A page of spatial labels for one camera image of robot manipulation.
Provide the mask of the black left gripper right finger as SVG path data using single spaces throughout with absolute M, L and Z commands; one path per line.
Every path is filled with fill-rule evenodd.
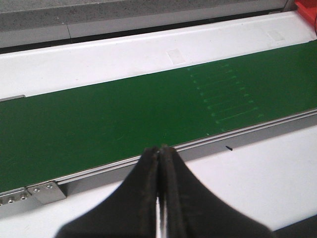
M 265 225 L 209 191 L 177 151 L 159 151 L 160 226 L 168 238 L 273 238 Z

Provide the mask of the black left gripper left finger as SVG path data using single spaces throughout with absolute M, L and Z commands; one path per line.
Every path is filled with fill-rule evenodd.
M 146 148 L 122 184 L 102 203 L 64 225 L 58 238 L 154 238 L 158 148 Z

